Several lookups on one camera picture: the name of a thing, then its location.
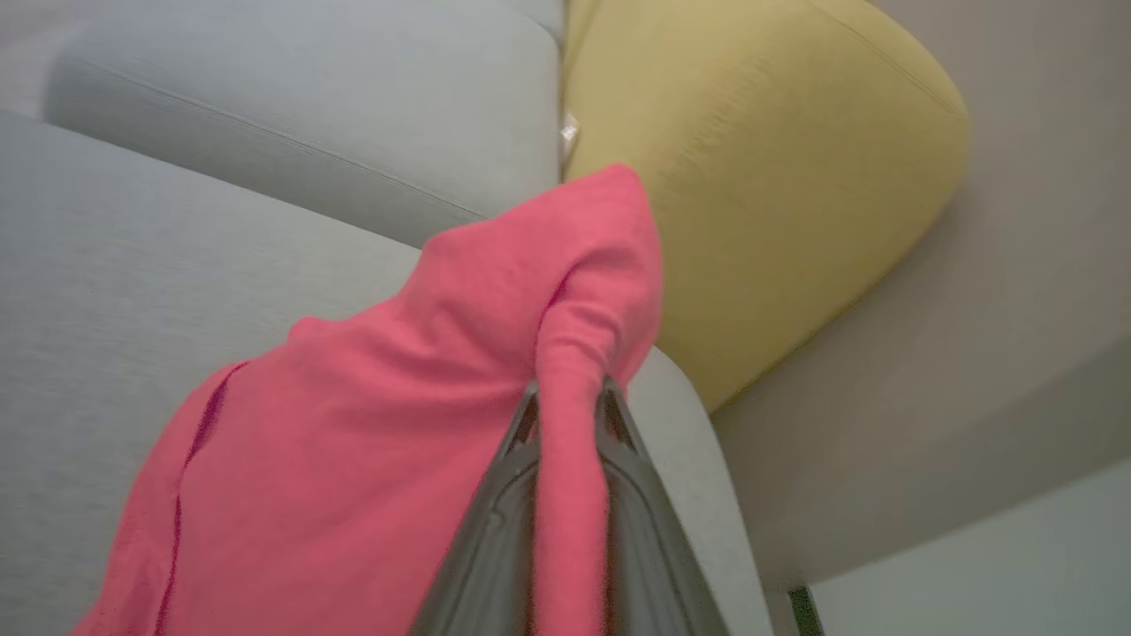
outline yellow pillow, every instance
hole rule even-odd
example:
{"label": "yellow pillow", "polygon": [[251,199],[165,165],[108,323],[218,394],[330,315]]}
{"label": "yellow pillow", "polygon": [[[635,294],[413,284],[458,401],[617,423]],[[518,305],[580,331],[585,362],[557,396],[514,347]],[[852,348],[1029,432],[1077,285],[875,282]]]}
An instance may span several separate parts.
{"label": "yellow pillow", "polygon": [[640,173],[664,247],[658,345],[714,410],[926,232],[965,170],[965,106],[863,0],[575,7],[567,178]]}

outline pink fabric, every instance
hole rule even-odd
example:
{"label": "pink fabric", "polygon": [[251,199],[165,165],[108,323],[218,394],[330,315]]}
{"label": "pink fabric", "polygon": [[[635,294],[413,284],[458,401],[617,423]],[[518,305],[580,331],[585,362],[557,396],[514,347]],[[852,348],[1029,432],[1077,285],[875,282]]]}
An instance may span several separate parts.
{"label": "pink fabric", "polygon": [[81,635],[402,635],[527,383],[535,618],[603,630],[603,376],[656,335],[659,242],[614,166],[435,237],[405,287],[189,395],[138,475]]}

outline beige wall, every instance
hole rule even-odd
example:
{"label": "beige wall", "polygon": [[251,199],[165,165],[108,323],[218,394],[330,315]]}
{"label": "beige wall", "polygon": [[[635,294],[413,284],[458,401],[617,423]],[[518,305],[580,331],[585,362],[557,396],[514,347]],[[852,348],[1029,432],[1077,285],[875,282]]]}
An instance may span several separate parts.
{"label": "beige wall", "polygon": [[768,586],[1131,455],[1131,2],[877,3],[962,91],[973,164],[888,280],[715,419]]}

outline sofa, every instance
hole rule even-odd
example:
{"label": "sofa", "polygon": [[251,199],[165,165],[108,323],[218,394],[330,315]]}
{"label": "sofa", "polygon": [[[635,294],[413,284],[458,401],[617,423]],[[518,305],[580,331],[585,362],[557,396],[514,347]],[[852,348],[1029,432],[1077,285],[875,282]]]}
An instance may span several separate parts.
{"label": "sofa", "polygon": [[665,251],[630,407],[732,634],[769,634],[708,413],[915,243],[967,145],[946,74],[862,0],[154,0],[67,49],[43,118],[0,113],[10,634],[89,605],[209,371],[613,162]]}

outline yellow cushion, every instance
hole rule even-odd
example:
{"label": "yellow cushion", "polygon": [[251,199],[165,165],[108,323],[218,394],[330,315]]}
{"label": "yellow cushion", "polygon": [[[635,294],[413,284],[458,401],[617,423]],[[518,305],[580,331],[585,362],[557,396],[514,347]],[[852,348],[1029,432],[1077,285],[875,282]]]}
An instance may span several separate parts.
{"label": "yellow cushion", "polygon": [[640,173],[664,247],[658,345],[714,410],[926,232],[965,170],[967,113],[864,0],[580,6],[567,178]]}

